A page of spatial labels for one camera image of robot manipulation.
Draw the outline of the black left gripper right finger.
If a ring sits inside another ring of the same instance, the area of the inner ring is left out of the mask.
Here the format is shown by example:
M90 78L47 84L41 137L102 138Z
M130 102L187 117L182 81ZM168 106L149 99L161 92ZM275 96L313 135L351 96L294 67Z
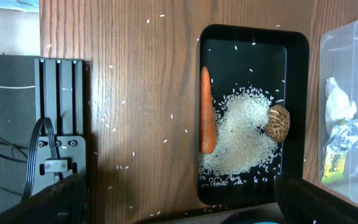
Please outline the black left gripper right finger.
M275 198L287 223L358 223L358 208L301 177L281 174Z

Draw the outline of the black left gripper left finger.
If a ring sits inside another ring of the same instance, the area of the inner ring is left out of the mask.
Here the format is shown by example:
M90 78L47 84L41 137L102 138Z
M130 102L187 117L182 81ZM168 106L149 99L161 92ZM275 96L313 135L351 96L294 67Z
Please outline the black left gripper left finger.
M88 189L73 174L0 213L0 223L87 223Z

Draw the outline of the pile of rice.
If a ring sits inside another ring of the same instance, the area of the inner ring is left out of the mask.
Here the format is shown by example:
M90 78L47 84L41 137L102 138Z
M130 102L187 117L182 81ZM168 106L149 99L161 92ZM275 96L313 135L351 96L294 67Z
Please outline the pile of rice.
M261 88L240 87L213 101L216 146L200 154L201 186L258 184L280 173L282 145L268 137L268 111L274 96Z

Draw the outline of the aluminium foil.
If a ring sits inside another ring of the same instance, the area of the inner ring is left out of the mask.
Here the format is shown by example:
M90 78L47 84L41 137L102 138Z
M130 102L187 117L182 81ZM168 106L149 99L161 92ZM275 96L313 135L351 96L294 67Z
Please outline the aluminium foil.
M344 151L358 146L358 119L341 119L333 122L325 148Z

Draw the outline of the brown dried mushroom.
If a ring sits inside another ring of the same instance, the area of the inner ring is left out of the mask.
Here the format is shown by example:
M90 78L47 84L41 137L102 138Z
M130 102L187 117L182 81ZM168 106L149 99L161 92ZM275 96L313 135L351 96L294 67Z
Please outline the brown dried mushroom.
M290 129L290 113L282 105L274 105L268 111L265 134L276 142L282 142Z

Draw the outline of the white napkin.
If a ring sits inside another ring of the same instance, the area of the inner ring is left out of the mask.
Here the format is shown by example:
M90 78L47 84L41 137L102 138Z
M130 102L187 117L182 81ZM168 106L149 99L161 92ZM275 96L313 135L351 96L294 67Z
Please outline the white napkin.
M352 119L357 112L356 103L349 101L348 95L339 87L334 77L326 80L326 97L326 124L340 119Z

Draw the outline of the orange carrot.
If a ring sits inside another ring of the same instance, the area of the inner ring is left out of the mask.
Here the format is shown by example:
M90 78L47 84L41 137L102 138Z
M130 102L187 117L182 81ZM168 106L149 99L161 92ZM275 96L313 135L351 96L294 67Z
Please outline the orange carrot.
M206 67L200 80L200 153L211 154L216 145L216 130L211 94L211 79Z

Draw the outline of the yellow green snack wrapper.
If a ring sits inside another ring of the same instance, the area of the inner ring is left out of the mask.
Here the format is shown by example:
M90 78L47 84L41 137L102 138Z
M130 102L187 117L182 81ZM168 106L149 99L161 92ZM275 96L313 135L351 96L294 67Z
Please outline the yellow green snack wrapper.
M341 145L324 146L323 173L321 182L324 185L333 184L345 179L345 165L348 148Z

